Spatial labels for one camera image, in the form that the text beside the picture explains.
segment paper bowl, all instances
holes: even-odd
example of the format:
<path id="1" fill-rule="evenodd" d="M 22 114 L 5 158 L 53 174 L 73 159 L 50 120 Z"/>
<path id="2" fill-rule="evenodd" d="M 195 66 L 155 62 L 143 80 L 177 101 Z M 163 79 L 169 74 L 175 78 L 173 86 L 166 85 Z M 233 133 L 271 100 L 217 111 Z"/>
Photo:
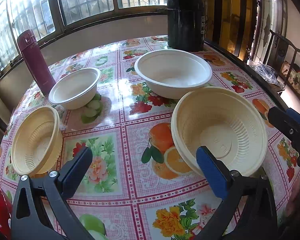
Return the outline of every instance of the paper bowl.
<path id="1" fill-rule="evenodd" d="M 65 109 L 77 109 L 89 103 L 97 92 L 101 71 L 97 68 L 82 68 L 60 79 L 49 93 L 52 104 Z"/>
<path id="2" fill-rule="evenodd" d="M 11 162 L 19 174 L 42 174 L 56 163 L 62 148 L 59 115 L 51 106 L 34 110 L 21 123 L 12 143 Z"/>
<path id="3" fill-rule="evenodd" d="M 200 146 L 243 176 L 252 175 L 266 156 L 268 140 L 259 112 L 224 88 L 206 87 L 183 96 L 172 114 L 171 133 L 183 160 L 202 176 L 196 161 Z"/>
<path id="4" fill-rule="evenodd" d="M 204 86 L 212 77 L 204 59 L 177 49 L 148 52 L 137 59 L 134 68 L 154 93 L 172 99 Z"/>

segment maroon thermos bottle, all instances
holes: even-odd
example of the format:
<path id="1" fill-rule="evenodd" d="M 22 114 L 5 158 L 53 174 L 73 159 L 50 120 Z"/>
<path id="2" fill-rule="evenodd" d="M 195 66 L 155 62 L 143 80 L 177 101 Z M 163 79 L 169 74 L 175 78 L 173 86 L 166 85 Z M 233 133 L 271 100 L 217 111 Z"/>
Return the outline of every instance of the maroon thermos bottle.
<path id="1" fill-rule="evenodd" d="M 49 95 L 56 81 L 53 79 L 47 63 L 42 56 L 33 31 L 30 29 L 21 33 L 17 38 L 17 43 L 23 59 L 42 94 L 44 96 Z"/>

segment black container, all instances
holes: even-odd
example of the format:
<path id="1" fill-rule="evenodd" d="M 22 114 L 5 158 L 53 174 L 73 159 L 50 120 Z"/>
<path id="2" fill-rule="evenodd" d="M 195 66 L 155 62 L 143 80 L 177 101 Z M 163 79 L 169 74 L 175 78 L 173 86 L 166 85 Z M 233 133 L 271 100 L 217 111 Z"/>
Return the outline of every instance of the black container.
<path id="1" fill-rule="evenodd" d="M 185 51 L 203 50 L 204 0 L 168 0 L 168 45 Z"/>

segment plastic tablecloth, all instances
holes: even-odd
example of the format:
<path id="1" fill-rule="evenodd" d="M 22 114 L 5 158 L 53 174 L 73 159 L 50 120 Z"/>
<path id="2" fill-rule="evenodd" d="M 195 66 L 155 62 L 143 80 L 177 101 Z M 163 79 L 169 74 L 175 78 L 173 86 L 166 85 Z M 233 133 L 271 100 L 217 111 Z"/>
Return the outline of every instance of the plastic tablecloth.
<path id="1" fill-rule="evenodd" d="M 135 61 L 158 49 L 169 49 L 167 36 L 111 43 L 49 66 L 56 81 L 85 67 L 97 67 L 102 73 L 97 87 L 104 105 L 100 116 L 85 118 L 85 107 L 65 110 L 52 105 L 59 113 L 63 135 L 62 151 L 52 169 L 60 169 L 82 146 L 91 148 L 92 164 L 68 203 L 75 215 L 104 239 L 192 239 L 221 202 L 205 178 L 189 172 L 174 148 L 170 121 L 177 101 L 153 93 L 135 72 Z M 209 85 L 239 93 L 263 117 L 268 149 L 262 167 L 271 181 L 280 224 L 300 168 L 296 163 L 298 153 L 290 141 L 267 120 L 267 111 L 275 104 L 252 78 L 213 48 L 205 44 L 204 50 L 195 54 L 213 70 Z M 21 122 L 44 105 L 51 104 L 33 82 L 3 137 L 0 187 L 11 200 L 19 181 L 10 158 L 13 138 Z M 141 161 L 143 152 L 151 146 L 162 153 L 164 163 L 153 158 Z M 63 233 L 48 201 L 43 201 L 55 230 Z M 227 232 L 235 227 L 243 206 L 244 199 Z"/>

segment bowl rim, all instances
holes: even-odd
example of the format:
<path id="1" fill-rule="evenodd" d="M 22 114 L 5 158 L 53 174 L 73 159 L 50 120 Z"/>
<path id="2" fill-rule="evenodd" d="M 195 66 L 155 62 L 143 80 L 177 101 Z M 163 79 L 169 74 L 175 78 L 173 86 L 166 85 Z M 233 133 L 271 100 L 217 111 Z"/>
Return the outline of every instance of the bowl rim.
<path id="1" fill-rule="evenodd" d="M 184 54 L 190 55 L 191 57 L 194 57 L 195 59 L 197 59 L 201 63 L 202 67 L 205 67 L 209 71 L 208 77 L 204 81 L 201 81 L 200 83 L 197 83 L 197 84 L 194 84 L 194 85 L 189 85 L 189 86 L 174 86 L 174 85 L 169 85 L 169 84 L 162 83 L 162 82 L 159 82 L 159 81 L 155 81 L 155 80 L 153 80 L 151 78 L 148 78 L 147 76 L 143 75 L 143 73 L 140 71 L 140 69 L 138 67 L 139 62 L 141 60 L 144 60 L 144 58 L 147 57 L 149 54 L 160 54 L 161 52 L 166 52 L 166 53 L 171 53 L 171 52 L 184 53 Z M 146 81 L 148 81 L 150 83 L 156 84 L 156 85 L 160 85 L 160 86 L 164 86 L 164 87 L 170 87 L 170 88 L 182 88 L 182 89 L 185 89 L 185 88 L 197 88 L 197 87 L 203 86 L 212 77 L 212 69 L 211 69 L 210 65 L 203 58 L 201 58 L 201 57 L 199 57 L 199 56 L 197 56 L 195 54 L 192 54 L 190 52 L 179 50 L 179 49 L 158 49 L 158 50 L 147 52 L 146 54 L 143 54 L 140 58 L 137 59 L 137 61 L 134 64 L 134 69 L 137 72 L 137 74 L 140 77 L 142 77 L 144 80 L 146 80 Z"/>
<path id="2" fill-rule="evenodd" d="M 44 156 L 42 158 L 42 160 L 39 162 L 38 165 L 36 165 L 34 168 L 32 169 L 28 169 L 28 171 L 26 172 L 27 175 L 32 176 L 34 174 L 36 174 L 42 167 L 43 165 L 46 163 L 47 159 L 49 158 L 52 150 L 53 150 L 53 145 L 55 144 L 55 142 L 57 141 L 57 137 L 58 137 L 58 133 L 59 133 L 59 125 L 60 125 L 60 119 L 59 119 L 59 114 L 58 111 L 56 109 L 54 109 L 51 106 L 41 106 L 37 109 L 35 109 L 34 111 L 32 111 L 21 123 L 21 125 L 19 126 L 16 135 L 13 139 L 12 142 L 12 149 L 11 149 L 11 164 L 13 169 L 21 176 L 24 173 L 23 170 L 19 169 L 18 166 L 18 162 L 15 159 L 15 151 L 16 151 L 16 147 L 17 147 L 17 141 L 18 138 L 20 136 L 20 133 L 22 132 L 22 130 L 24 129 L 23 126 L 27 125 L 27 123 L 29 122 L 30 118 L 33 118 L 36 114 L 38 114 L 39 112 L 42 111 L 51 111 L 53 113 L 53 117 L 54 117 L 54 127 L 53 127 L 53 132 L 51 135 L 51 139 L 49 141 L 49 144 L 46 148 L 46 150 L 44 151 Z"/>
<path id="3" fill-rule="evenodd" d="M 88 87 L 86 88 L 84 91 L 80 92 L 79 94 L 75 95 L 72 98 L 69 98 L 67 100 L 63 100 L 63 101 L 55 101 L 53 100 L 53 95 L 55 94 L 55 90 L 57 89 L 58 85 L 60 85 L 61 82 L 66 82 L 66 80 L 68 80 L 71 76 L 77 75 L 78 71 L 86 71 L 86 70 L 91 70 L 95 73 L 97 73 L 97 78 L 95 79 L 95 81 Z M 69 103 L 73 100 L 76 100 L 77 98 L 81 97 L 82 95 L 86 94 L 87 92 L 89 92 L 100 80 L 101 78 L 101 71 L 98 68 L 93 68 L 93 67 L 87 67 L 87 68 L 82 68 L 82 69 L 78 69 L 76 71 L 73 71 L 72 73 L 66 75 L 65 77 L 61 78 L 51 89 L 50 93 L 49 93 L 49 97 L 48 100 L 50 103 L 52 104 L 57 104 L 57 105 L 61 105 L 61 104 L 66 104 Z"/>
<path id="4" fill-rule="evenodd" d="M 180 154 L 180 156 L 183 158 L 183 160 L 188 164 L 188 166 L 190 168 L 192 168 L 197 174 L 202 175 L 203 176 L 203 172 L 201 171 L 196 158 L 191 154 L 191 152 L 188 150 L 188 148 L 186 147 L 186 144 L 184 143 L 184 141 L 181 139 L 179 133 L 178 133 L 178 127 L 177 127 L 177 117 L 178 117 L 178 110 L 182 104 L 182 102 L 188 98 L 191 94 L 193 93 L 200 93 L 203 89 L 205 89 L 205 91 L 207 90 L 223 90 L 226 91 L 228 94 L 231 94 L 232 96 L 235 96 L 236 98 L 238 98 L 242 103 L 246 103 L 250 109 L 255 113 L 257 120 L 259 121 L 260 125 L 261 125 L 261 132 L 262 132 L 262 141 L 264 141 L 263 145 L 260 147 L 260 156 L 258 158 L 258 160 L 256 161 L 256 163 L 251 166 L 250 169 L 248 169 L 245 173 L 241 173 L 242 176 L 250 176 L 253 173 L 255 173 L 258 168 L 262 165 L 265 157 L 266 157 L 266 152 L 267 152 L 267 147 L 268 147 L 268 136 L 266 133 L 266 127 L 265 127 L 265 122 L 262 119 L 261 115 L 259 114 L 258 110 L 254 107 L 254 105 L 248 101 L 246 98 L 244 98 L 243 96 L 237 94 L 236 92 L 226 89 L 226 88 L 222 88 L 222 87 L 203 87 L 203 88 L 199 88 L 197 90 L 188 92 L 187 94 L 185 94 L 177 103 L 176 107 L 173 110 L 172 113 L 172 117 L 171 117 L 171 134 L 172 134 L 172 138 L 173 138 L 173 142 Z"/>

